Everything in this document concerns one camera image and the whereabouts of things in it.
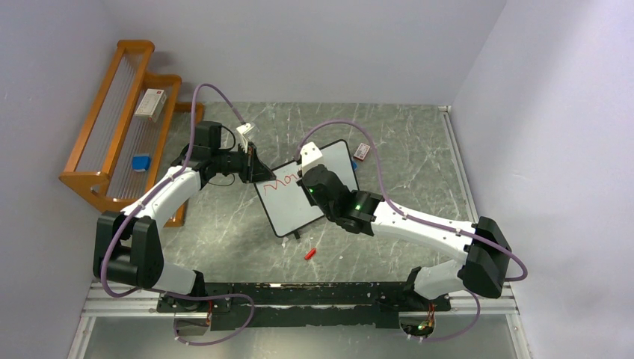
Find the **red marker cap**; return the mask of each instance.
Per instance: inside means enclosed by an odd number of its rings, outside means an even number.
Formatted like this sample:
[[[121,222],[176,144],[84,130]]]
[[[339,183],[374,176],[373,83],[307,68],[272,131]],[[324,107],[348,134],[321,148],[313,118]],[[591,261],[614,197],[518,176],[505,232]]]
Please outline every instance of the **red marker cap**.
[[[317,250],[315,248],[311,249],[310,252],[308,252],[308,254],[304,257],[305,260],[309,260],[311,258],[313,258],[313,256],[315,255],[315,253],[317,252]]]

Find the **blue eraser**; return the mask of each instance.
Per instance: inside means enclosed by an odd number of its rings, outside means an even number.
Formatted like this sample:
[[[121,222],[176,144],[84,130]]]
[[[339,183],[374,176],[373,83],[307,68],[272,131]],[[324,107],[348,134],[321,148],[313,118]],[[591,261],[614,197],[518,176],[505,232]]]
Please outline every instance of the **blue eraser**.
[[[137,172],[145,172],[150,168],[152,159],[148,154],[139,154],[132,157],[132,170]]]

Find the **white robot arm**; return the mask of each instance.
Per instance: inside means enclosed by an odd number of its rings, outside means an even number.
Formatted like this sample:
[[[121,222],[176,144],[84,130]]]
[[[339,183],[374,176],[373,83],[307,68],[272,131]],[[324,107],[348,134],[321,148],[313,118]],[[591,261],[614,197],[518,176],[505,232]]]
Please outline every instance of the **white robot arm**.
[[[419,270],[413,290],[423,298],[434,299],[464,289],[488,298],[498,298],[502,294],[509,258],[465,236],[477,234],[511,251],[497,224],[490,218],[480,217],[477,224],[453,221],[388,203],[379,194],[349,191],[337,174],[326,168],[321,151],[313,142],[301,149],[298,184],[312,205],[318,206],[329,221],[348,232],[403,239],[433,248],[451,258],[448,262]],[[413,221],[412,217],[437,227]],[[441,227],[454,228],[455,232]]]
[[[220,123],[204,121],[196,125],[194,149],[188,167],[182,169],[188,146],[181,156],[172,162],[167,174],[158,181],[169,179],[152,200],[142,203],[157,188],[155,185],[142,198],[122,212],[104,212],[97,221],[96,243],[93,258],[93,273],[100,277],[101,266],[114,234],[120,229],[123,219],[141,206],[119,238],[107,263],[106,277],[145,289],[157,289],[190,296],[204,296],[205,283],[198,271],[183,268],[164,260],[159,240],[159,230],[187,199],[200,191],[216,174],[237,174],[244,183],[275,180],[273,172],[257,156],[257,150],[248,136],[252,125],[246,123],[238,128],[240,144],[237,151],[221,149]],[[122,242],[132,238],[129,245]]]

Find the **whiteboard frame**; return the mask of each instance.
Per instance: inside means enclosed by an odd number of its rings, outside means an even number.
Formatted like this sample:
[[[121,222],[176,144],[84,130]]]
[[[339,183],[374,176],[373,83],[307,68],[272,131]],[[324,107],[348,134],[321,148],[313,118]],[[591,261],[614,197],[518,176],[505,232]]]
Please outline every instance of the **whiteboard frame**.
[[[344,139],[339,139],[339,140],[337,140],[337,141],[330,142],[329,144],[327,144],[327,145],[325,145],[325,146],[322,146],[322,147],[320,147],[319,149],[320,149],[320,150],[323,150],[324,148],[327,148],[327,147],[333,146],[334,144],[338,144],[339,142],[343,142],[343,143],[345,144],[345,150],[346,150],[346,152],[348,153],[348,157],[350,157],[350,170],[352,171],[352,174],[353,174],[353,176],[354,176],[354,181],[355,181],[355,182],[356,182],[356,184],[357,184],[357,190],[358,190],[358,189],[359,189],[359,180],[358,180],[358,178],[357,178],[357,172],[356,172],[356,171],[354,170],[354,168],[352,167],[352,156],[351,156],[351,154],[350,154],[350,147],[348,147],[348,142],[347,142],[346,140],[344,140]],[[294,163],[297,163],[297,161],[291,160],[291,161],[288,161],[288,162],[286,162],[286,163],[284,163],[284,164],[281,164],[281,165],[277,166],[276,168],[272,168],[272,169],[271,169],[271,171],[275,172],[276,170],[278,170],[278,169],[280,169],[280,168],[282,168],[282,167],[284,167],[284,166],[287,166],[287,165],[289,165],[289,164],[291,164],[291,163],[293,163],[293,162],[294,162]],[[268,210],[266,209],[266,205],[264,204],[264,200],[262,200],[262,196],[261,196],[261,195],[260,195],[260,193],[259,193],[259,190],[258,190],[258,187],[257,187],[256,183],[254,183],[254,184],[253,184],[253,187],[256,189],[256,192],[257,192],[257,195],[258,195],[258,198],[259,198],[259,202],[262,204],[262,208],[264,209],[264,213],[266,214],[266,219],[268,220],[268,223],[271,225],[271,229],[273,230],[273,234],[275,234],[275,236],[276,236],[277,238],[283,238],[283,237],[286,237],[286,236],[287,236],[287,235],[289,235],[289,234],[296,233],[296,232],[297,232],[297,231],[299,231],[301,228],[304,228],[305,226],[307,226],[307,225],[309,225],[309,224],[311,224],[311,223],[313,223],[313,222],[315,222],[315,221],[318,221],[319,219],[322,219],[322,218],[324,217],[324,215],[322,214],[321,216],[319,216],[319,217],[317,217],[317,218],[313,219],[312,221],[309,221],[309,222],[307,222],[307,223],[305,223],[305,224],[302,224],[301,226],[299,226],[299,227],[295,228],[294,230],[291,230],[291,231],[290,231],[290,232],[288,232],[288,233],[284,233],[284,234],[277,234],[277,231],[275,230],[275,226],[273,225],[273,222],[271,221],[271,216],[270,216],[270,215],[268,215]]]

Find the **black mounting plate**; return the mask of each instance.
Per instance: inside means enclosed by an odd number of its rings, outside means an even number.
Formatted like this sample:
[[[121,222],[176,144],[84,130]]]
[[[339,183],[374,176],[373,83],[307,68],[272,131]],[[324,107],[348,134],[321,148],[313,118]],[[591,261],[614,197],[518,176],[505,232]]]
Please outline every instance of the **black mounting plate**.
[[[451,309],[449,299],[433,301],[404,290],[406,282],[338,283],[205,283],[209,295],[242,293],[256,303],[249,327],[303,327],[305,325],[371,325],[400,328],[398,312]],[[213,301],[211,330],[231,330],[241,326],[250,306],[240,298]],[[196,311],[207,312],[201,302]],[[171,297],[158,302],[159,313],[191,312]]]

